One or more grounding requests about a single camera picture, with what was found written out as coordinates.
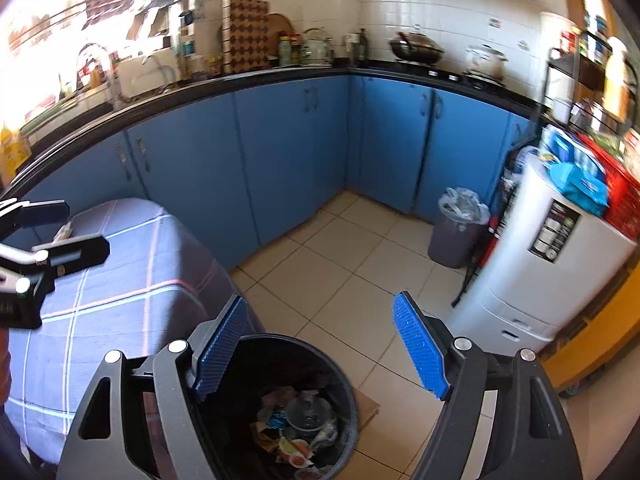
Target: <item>trash can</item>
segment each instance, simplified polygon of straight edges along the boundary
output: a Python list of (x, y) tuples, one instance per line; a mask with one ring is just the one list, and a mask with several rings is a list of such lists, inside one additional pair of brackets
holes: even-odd
[(218, 390), (198, 406), (203, 427), (217, 462), (229, 480), (294, 480), (296, 469), (276, 463), (272, 453), (255, 442), (250, 425), (261, 409), (261, 397), (282, 386), (297, 391), (313, 387), (318, 376), (337, 418), (336, 442), (313, 456), (318, 468), (327, 466), (322, 480), (334, 478), (349, 461), (358, 439), (358, 409), (347, 377), (317, 348), (277, 334), (243, 336)]
[(489, 221), (489, 208), (469, 189), (447, 188), (438, 200), (442, 215), (433, 228), (428, 256), (451, 269), (459, 269), (469, 259), (471, 250)]

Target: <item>blue gripper pad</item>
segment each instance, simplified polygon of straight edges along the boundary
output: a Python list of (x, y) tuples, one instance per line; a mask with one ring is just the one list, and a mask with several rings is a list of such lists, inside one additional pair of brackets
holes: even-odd
[(246, 301), (239, 296), (232, 299), (232, 304), (227, 304), (227, 308), (223, 309), (218, 318), (207, 322), (212, 324), (208, 327), (209, 333), (212, 330), (214, 332), (197, 356), (195, 380), (191, 387), (200, 402), (218, 389), (231, 356), (236, 350), (238, 340), (246, 327)]
[(404, 346), (414, 362), (422, 385), (444, 400), (450, 389), (444, 370), (446, 348), (429, 334), (423, 319), (424, 315), (408, 292), (401, 292), (396, 296), (394, 322)]

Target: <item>red basket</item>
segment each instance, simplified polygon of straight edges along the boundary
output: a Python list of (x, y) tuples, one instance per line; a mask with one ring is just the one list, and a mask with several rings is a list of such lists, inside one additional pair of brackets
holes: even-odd
[(580, 142), (589, 148), (602, 164), (609, 190), (609, 209), (604, 220), (632, 240), (640, 234), (640, 182), (609, 153), (584, 134)]

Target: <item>window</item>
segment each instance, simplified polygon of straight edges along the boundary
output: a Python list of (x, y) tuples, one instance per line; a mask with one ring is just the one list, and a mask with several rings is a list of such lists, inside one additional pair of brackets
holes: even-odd
[(161, 46), (160, 37), (148, 38), (157, 7), (149, 10), (137, 39), (129, 41), (127, 32), (143, 0), (94, 1), (97, 10), (90, 9), (89, 16), (86, 5), (72, 7), (84, 1), (12, 0), (0, 15), (0, 123), (20, 127), (56, 101), (61, 83), (75, 89), (78, 53), (87, 43), (122, 57)]

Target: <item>blue cabinet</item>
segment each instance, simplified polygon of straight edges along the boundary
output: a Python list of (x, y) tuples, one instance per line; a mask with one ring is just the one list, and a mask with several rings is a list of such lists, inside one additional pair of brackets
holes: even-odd
[(348, 79), (313, 79), (312, 153), (314, 157), (315, 207), (318, 208), (344, 187), (347, 155)]
[(466, 187), (491, 200), (507, 149), (510, 113), (450, 92), (437, 91), (415, 212), (438, 219), (447, 187)]
[(349, 76), (346, 185), (356, 190), (360, 189), (360, 150), (362, 148), (362, 127), (364, 126), (365, 79), (361, 75)]
[(258, 248), (231, 94), (199, 101), (127, 131), (149, 198), (227, 269)]
[(408, 213), (422, 166), (432, 91), (409, 83), (367, 78), (364, 93), (358, 189)]
[[(25, 195), (32, 202), (65, 200), (72, 215), (115, 198), (146, 198), (138, 173), (119, 132), (90, 147), (54, 171)], [(53, 240), (60, 224), (36, 227), (43, 243)]]
[(316, 210), (316, 96), (309, 81), (293, 81), (241, 90), (235, 99), (248, 189), (264, 245)]

